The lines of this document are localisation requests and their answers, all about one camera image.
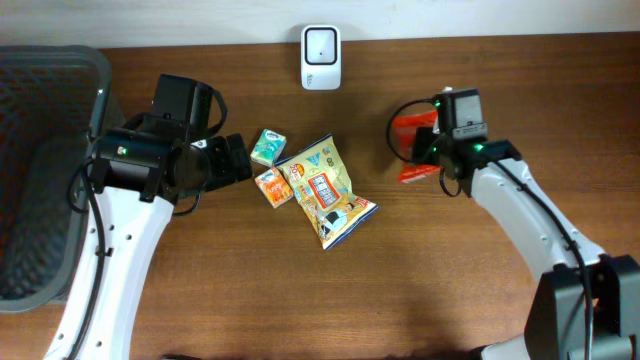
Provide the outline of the teal tissue pack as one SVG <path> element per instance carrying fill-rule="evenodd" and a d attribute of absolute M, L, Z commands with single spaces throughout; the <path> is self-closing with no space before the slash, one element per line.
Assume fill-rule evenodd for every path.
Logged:
<path fill-rule="evenodd" d="M 286 143 L 285 136 L 264 129 L 250 154 L 250 158 L 258 164 L 271 168 L 278 160 Z"/>

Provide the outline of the orange tissue pack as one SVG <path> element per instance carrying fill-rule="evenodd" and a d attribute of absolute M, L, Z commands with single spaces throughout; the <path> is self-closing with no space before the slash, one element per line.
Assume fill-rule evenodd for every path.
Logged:
<path fill-rule="evenodd" d="M 292 188 L 275 167 L 258 175 L 255 183 L 273 208 L 278 208 L 294 197 Z"/>

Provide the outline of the red snack bag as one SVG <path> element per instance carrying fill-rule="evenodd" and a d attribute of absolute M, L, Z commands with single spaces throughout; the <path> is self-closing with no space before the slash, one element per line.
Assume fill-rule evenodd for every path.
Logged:
<path fill-rule="evenodd" d="M 416 135 L 420 128 L 426 128 L 426 144 L 430 145 L 434 140 L 433 126 L 436 124 L 437 112 L 428 110 L 418 113 L 416 111 L 403 111 L 396 116 L 392 122 L 392 133 L 398 145 L 397 151 L 406 159 L 411 159 L 413 147 L 416 144 Z M 428 176 L 435 175 L 440 171 L 437 165 L 429 163 L 415 165 L 403 163 L 401 171 L 397 176 L 397 181 L 402 184 L 409 184 Z"/>

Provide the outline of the yellow wet wipes bag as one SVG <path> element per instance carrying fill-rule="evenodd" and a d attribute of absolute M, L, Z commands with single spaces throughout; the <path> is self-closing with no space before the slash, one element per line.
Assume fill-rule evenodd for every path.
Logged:
<path fill-rule="evenodd" d="M 353 193 L 331 134 L 277 161 L 275 167 L 292 188 L 325 251 L 350 236 L 378 210 L 376 203 Z"/>

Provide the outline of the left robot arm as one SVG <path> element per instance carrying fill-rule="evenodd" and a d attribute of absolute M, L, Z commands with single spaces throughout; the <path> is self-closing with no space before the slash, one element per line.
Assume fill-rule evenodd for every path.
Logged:
<path fill-rule="evenodd" d="M 241 135 L 110 131 L 81 171 L 88 222 L 49 359 L 127 359 L 145 279 L 176 203 L 251 177 Z"/>

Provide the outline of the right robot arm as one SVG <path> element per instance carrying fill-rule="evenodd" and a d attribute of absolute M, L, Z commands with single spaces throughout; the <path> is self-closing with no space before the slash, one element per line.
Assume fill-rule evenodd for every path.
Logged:
<path fill-rule="evenodd" d="M 421 127 L 411 159 L 437 165 L 501 226 L 537 290 L 521 335 L 474 359 L 636 359 L 639 264 L 584 236 L 539 187 L 507 140 L 456 140 Z"/>

